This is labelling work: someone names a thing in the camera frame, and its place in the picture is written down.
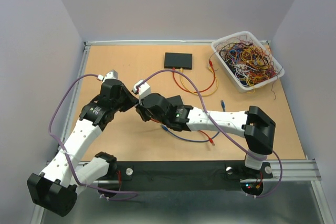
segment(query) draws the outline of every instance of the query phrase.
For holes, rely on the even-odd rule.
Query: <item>cable tie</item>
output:
[[[84,184],[85,185],[85,188],[88,188],[88,178],[86,177],[86,175],[84,173],[82,173],[80,170],[76,172],[76,175],[77,175],[77,178],[78,178],[78,175],[81,176],[81,178],[84,177],[84,181],[81,182],[81,184]]]
[[[68,154],[68,156],[73,157],[74,159],[76,159],[76,157],[74,156],[74,154],[71,154],[71,153],[69,153],[69,152],[67,152],[65,150],[60,150],[59,152],[63,153],[64,155]]]

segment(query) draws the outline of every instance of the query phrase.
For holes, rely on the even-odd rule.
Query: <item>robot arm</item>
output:
[[[155,119],[175,131],[218,131],[202,109],[184,105],[181,99],[166,99],[158,93],[151,93],[147,83],[138,87],[141,82],[133,87],[133,92],[139,95],[136,110],[143,121]],[[275,122],[256,106],[250,106],[248,111],[208,113],[224,132],[246,139],[249,152],[259,159],[246,155],[245,166],[260,170],[261,160],[273,150]]]
[[[138,99],[117,80],[115,71],[104,77],[99,95],[83,107],[73,132],[64,144],[75,169],[91,143],[113,120],[114,114],[125,112],[137,103]],[[114,169],[115,164],[115,157],[99,153],[89,164],[77,170],[76,175],[81,183],[92,184]],[[39,175],[31,174],[27,185],[35,204],[60,216],[65,216],[73,208],[78,194],[85,189],[74,180],[64,151],[59,151]]]
[[[143,121],[155,119],[176,131],[217,131],[208,115],[201,109],[184,105],[179,96],[166,99],[157,93],[151,93],[147,83],[139,88],[135,88],[136,86],[133,92],[139,95],[139,100],[117,79],[115,71],[104,77],[99,95],[83,107],[76,126],[65,143],[66,152],[59,151],[40,174],[31,174],[29,177],[27,185],[35,204],[60,216],[69,213],[78,194],[85,187],[76,183],[65,154],[69,155],[76,169],[91,143],[118,111],[125,112],[135,106]],[[264,157],[272,152],[275,123],[260,108],[250,106],[248,111],[209,113],[225,132],[244,137],[249,150],[255,155]],[[116,161],[112,155],[98,153],[89,164],[76,169],[79,182],[91,184],[106,174],[114,174]],[[246,156],[245,166],[249,168],[258,170],[261,163]]]

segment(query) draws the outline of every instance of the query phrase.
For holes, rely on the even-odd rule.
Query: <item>yellow cable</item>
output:
[[[248,93],[250,93],[250,94],[253,94],[253,93],[256,92],[256,88],[254,87],[254,85],[253,85],[252,87],[253,87],[253,92],[248,92]]]
[[[212,70],[212,68],[211,68],[210,66],[208,66],[208,69],[211,71],[212,74],[214,74],[214,71]],[[218,80],[217,80],[217,76],[215,76],[215,79],[216,79],[216,88],[214,89],[214,91],[212,91],[210,94],[202,94],[202,95],[201,95],[202,97],[208,97],[208,96],[212,95],[213,93],[215,93],[215,92],[217,91],[217,89],[218,89]],[[189,90],[189,89],[185,86],[185,84],[184,84],[184,82],[183,82],[182,75],[180,75],[180,81],[181,81],[182,86],[183,86],[186,90],[188,90],[191,94],[198,95],[197,93],[194,93],[193,91]]]

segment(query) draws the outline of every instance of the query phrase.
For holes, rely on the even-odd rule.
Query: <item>screw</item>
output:
[[[228,166],[228,167],[226,168],[226,172],[228,173],[228,175],[231,175],[231,174],[233,173],[233,171],[232,171],[232,167]]]
[[[132,168],[127,168],[126,169],[126,175],[131,176],[133,174],[133,169]]]
[[[272,168],[270,166],[265,167],[265,173],[271,174],[272,173]]]

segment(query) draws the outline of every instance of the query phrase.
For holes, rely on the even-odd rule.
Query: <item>black metal bar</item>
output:
[[[244,161],[117,162],[122,191],[241,190],[241,179],[260,178],[260,172],[263,178],[273,178],[265,172],[266,166],[270,165],[264,162],[258,171],[245,167]],[[127,168],[132,175],[126,174]],[[99,180],[117,180],[117,176],[108,174]]]

